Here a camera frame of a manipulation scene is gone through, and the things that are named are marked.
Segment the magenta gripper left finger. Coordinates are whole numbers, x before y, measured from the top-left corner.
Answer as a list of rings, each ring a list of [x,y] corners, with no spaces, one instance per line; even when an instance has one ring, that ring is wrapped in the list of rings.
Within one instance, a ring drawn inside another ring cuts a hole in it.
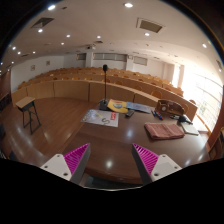
[[[84,144],[72,151],[55,154],[41,169],[48,171],[72,183],[79,184],[91,154],[90,144]]]

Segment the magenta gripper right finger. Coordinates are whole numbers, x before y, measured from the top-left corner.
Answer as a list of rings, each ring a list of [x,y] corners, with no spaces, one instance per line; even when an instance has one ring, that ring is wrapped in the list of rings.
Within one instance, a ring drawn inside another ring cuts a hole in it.
[[[158,155],[135,143],[132,144],[132,155],[143,185],[155,182],[181,170],[181,167],[168,155]]]

